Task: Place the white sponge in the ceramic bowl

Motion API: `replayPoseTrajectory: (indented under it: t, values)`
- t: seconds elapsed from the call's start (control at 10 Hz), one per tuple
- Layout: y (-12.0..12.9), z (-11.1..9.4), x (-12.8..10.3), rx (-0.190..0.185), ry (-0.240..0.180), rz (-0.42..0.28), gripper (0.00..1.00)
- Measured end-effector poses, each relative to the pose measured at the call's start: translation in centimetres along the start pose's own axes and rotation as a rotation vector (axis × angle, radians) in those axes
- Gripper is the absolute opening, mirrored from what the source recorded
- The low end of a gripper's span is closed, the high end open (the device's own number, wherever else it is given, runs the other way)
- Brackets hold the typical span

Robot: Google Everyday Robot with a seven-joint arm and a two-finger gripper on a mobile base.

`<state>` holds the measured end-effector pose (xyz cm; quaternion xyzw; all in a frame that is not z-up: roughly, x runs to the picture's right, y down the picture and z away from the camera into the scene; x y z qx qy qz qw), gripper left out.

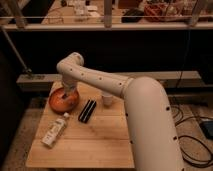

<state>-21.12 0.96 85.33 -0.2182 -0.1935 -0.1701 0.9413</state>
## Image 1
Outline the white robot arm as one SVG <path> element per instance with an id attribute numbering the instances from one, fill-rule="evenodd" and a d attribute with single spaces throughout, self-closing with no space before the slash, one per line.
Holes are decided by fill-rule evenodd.
<path id="1" fill-rule="evenodd" d="M 136 171 L 184 171 L 169 99 L 157 80 L 86 68 L 76 52 L 58 62 L 57 71 L 67 91 L 81 81 L 124 100 Z"/>

